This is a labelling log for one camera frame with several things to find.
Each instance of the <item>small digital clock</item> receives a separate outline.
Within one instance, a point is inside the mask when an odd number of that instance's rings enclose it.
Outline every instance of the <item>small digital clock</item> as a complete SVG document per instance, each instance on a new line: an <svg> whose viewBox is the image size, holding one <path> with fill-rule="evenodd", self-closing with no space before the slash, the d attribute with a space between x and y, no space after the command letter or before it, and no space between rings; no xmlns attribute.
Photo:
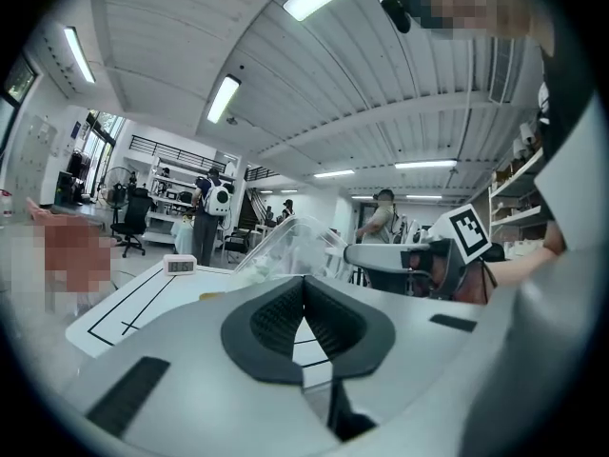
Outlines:
<svg viewBox="0 0 609 457"><path fill-rule="evenodd" d="M167 254L163 257L163 271L166 276L184 276L194 274L197 259L189 254Z"/></svg>

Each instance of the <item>staircase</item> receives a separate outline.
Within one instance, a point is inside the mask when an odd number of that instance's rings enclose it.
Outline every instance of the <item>staircase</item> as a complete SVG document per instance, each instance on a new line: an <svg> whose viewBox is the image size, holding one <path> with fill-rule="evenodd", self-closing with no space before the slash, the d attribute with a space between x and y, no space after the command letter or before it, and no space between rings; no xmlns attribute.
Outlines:
<svg viewBox="0 0 609 457"><path fill-rule="evenodd" d="M262 224L262 219L256 213L251 200L249 199L251 191L244 193L244 202L241 205L241 213L239 215L239 223L237 227L239 229L254 230L258 224Z"/></svg>

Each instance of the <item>digital display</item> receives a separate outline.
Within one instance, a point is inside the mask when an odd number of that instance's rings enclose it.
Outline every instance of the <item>digital display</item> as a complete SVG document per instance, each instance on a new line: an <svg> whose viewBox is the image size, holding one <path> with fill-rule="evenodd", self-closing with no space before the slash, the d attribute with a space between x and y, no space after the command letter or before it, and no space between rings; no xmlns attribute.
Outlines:
<svg viewBox="0 0 609 457"><path fill-rule="evenodd" d="M169 263L169 272L188 272L191 270L194 270L194 266L193 266L193 262L189 261L189 262L183 262L183 263L178 263L178 262L170 262Z"/></svg>

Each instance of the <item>plastic container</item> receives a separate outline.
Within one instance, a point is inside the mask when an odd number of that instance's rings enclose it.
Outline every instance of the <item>plastic container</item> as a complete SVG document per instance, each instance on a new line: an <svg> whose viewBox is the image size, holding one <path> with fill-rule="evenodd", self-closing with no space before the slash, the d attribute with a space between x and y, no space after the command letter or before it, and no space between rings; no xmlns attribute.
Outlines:
<svg viewBox="0 0 609 457"><path fill-rule="evenodd" d="M347 281L347 243L312 217L291 216L235 269L227 291L286 276L313 275Z"/></svg>

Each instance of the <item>fan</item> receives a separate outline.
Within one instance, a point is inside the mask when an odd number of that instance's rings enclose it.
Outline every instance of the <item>fan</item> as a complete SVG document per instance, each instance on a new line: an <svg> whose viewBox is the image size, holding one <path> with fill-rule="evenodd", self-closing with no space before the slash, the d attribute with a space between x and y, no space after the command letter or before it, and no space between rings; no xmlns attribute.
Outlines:
<svg viewBox="0 0 609 457"><path fill-rule="evenodd" d="M102 178L100 193L104 201L114 210L112 224L118 224L118 210L124 207L128 199L128 185L131 171L125 168L112 168ZM112 237L122 240L112 233Z"/></svg>

